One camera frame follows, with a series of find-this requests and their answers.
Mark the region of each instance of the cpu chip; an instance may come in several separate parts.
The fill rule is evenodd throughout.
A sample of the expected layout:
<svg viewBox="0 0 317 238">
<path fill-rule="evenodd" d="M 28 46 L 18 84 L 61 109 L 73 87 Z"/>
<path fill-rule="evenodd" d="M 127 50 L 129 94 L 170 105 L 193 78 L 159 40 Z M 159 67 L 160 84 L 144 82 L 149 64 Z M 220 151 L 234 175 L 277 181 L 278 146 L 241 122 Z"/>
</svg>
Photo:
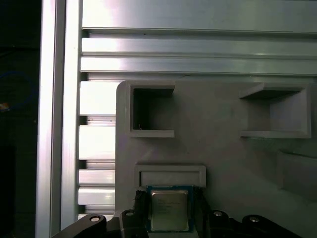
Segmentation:
<svg viewBox="0 0 317 238">
<path fill-rule="evenodd" d="M 189 230 L 187 190 L 151 190 L 151 231 L 186 232 Z"/>
</svg>

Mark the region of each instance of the metal bolt head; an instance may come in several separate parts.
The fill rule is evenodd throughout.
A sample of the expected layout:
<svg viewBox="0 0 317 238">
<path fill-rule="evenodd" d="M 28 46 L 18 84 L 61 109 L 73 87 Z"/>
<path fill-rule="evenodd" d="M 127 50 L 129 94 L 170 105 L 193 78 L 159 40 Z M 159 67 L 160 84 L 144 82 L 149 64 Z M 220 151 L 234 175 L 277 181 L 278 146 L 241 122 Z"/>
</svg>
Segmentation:
<svg viewBox="0 0 317 238">
<path fill-rule="evenodd" d="M 215 211 L 213 213 L 216 217 L 221 217 L 222 216 L 222 212 L 219 212 L 219 211 Z"/>
<path fill-rule="evenodd" d="M 90 221 L 92 221 L 92 222 L 97 222 L 97 221 L 99 221 L 99 220 L 100 220 L 99 217 L 92 217 L 92 218 L 90 219 Z"/>
<path fill-rule="evenodd" d="M 259 222 L 260 220 L 257 217 L 250 217 L 251 222 Z"/>
</svg>

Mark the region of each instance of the metal frame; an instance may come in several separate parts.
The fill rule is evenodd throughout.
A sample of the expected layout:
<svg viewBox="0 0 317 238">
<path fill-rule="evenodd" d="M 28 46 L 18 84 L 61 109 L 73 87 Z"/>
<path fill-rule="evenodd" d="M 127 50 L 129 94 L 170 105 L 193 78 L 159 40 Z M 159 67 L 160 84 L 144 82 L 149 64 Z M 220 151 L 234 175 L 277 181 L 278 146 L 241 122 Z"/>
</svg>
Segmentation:
<svg viewBox="0 0 317 238">
<path fill-rule="evenodd" d="M 42 1 L 35 237 L 60 230 L 65 0 Z"/>
<path fill-rule="evenodd" d="M 78 134 L 82 1 L 66 3 L 61 229 L 78 219 Z"/>
</svg>

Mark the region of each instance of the gray panel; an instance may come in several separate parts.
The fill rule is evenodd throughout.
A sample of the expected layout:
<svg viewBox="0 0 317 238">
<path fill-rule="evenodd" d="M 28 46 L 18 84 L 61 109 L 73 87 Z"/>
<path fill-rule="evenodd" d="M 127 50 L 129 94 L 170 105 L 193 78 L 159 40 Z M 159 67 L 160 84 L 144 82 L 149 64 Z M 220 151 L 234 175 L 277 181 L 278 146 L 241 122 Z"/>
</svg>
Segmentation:
<svg viewBox="0 0 317 238">
<path fill-rule="evenodd" d="M 174 72 L 316 75 L 313 60 L 232 59 L 232 58 L 153 58 L 82 57 L 82 72 Z"/>
<path fill-rule="evenodd" d="M 206 187 L 206 167 L 196 165 L 136 165 L 134 186 L 194 185 Z"/>
<path fill-rule="evenodd" d="M 80 160 L 114 160 L 115 127 L 89 126 L 79 127 Z"/>
<path fill-rule="evenodd" d="M 79 170 L 80 186 L 114 186 L 114 170 Z"/>
<path fill-rule="evenodd" d="M 81 82 L 80 115 L 115 115 L 115 95 L 120 82 Z"/>
<path fill-rule="evenodd" d="M 310 41 L 251 38 L 222 39 L 125 39 L 83 38 L 85 56 L 182 56 L 233 58 L 316 59 L 317 43 Z"/>
<path fill-rule="evenodd" d="M 83 28 L 317 32 L 315 1 L 84 0 Z"/>
<path fill-rule="evenodd" d="M 79 205 L 114 205 L 114 187 L 80 187 Z"/>
<path fill-rule="evenodd" d="M 128 85 L 128 81 L 121 83 L 117 89 L 116 209 L 133 205 L 131 168 L 135 164 L 203 164 L 207 168 L 205 194 L 214 208 L 239 221 L 259 214 L 308 237 L 316 226 L 317 207 L 303 196 L 280 189 L 276 171 L 279 150 L 296 151 L 312 140 L 240 138 L 240 131 L 248 126 L 248 107 L 239 99 L 239 91 L 257 83 L 217 83 L 195 77 L 176 81 L 168 109 L 171 119 L 166 122 L 175 130 L 173 139 L 129 137 Z M 305 218 L 298 219 L 299 214 Z"/>
</svg>

